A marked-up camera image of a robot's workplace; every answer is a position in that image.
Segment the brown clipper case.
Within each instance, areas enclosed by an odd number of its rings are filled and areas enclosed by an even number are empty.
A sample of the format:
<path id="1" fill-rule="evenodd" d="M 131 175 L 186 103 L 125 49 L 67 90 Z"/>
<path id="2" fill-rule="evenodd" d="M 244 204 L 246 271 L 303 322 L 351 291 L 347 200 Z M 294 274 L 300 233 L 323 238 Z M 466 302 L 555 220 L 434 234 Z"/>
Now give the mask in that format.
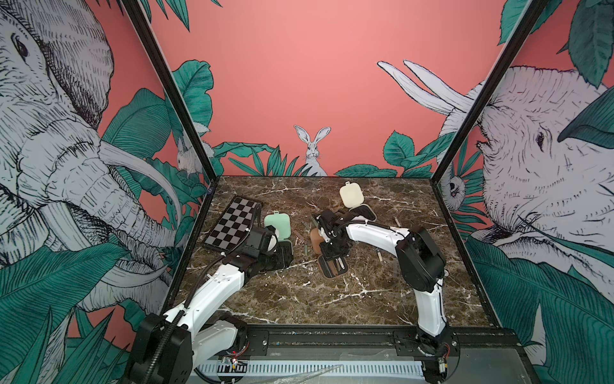
<path id="1" fill-rule="evenodd" d="M 321 237 L 317 228 L 310 230 L 310 240 L 313 251 L 317 256 L 318 267 L 325 278 L 338 278 L 345 275 L 349 271 L 349 266 L 344 257 L 327 259 L 324 256 L 324 253 L 321 250 L 321 244 L 324 243 L 324 238 Z"/>

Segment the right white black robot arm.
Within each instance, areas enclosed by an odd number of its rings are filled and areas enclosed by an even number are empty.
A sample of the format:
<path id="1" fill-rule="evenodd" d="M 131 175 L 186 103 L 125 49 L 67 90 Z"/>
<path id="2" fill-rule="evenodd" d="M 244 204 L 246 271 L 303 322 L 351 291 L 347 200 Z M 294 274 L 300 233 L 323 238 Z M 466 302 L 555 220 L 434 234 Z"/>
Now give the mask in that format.
<path id="1" fill-rule="evenodd" d="M 320 251 L 318 263 L 327 278 L 348 270 L 345 260 L 353 243 L 364 243 L 395 257 L 401 276 L 417 301 L 417 327 L 430 338 L 440 337 L 448 325 L 442 289 L 446 260 L 425 228 L 390 227 L 362 215 L 322 211 L 313 216 Z"/>

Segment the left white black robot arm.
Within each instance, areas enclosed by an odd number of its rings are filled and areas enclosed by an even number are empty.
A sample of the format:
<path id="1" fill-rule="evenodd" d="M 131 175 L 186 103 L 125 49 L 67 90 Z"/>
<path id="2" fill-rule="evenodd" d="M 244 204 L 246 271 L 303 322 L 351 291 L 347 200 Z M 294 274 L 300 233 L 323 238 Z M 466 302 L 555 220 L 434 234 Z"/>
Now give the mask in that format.
<path id="1" fill-rule="evenodd" d="M 261 225 L 261 203 L 231 203 L 230 209 L 221 220 L 239 239 L 206 267 L 182 303 L 143 320 L 122 383 L 185 383 L 211 357 L 247 350 L 243 321 L 229 317 L 206 323 L 251 278 L 285 269 L 291 261 L 279 250 L 275 228 Z"/>

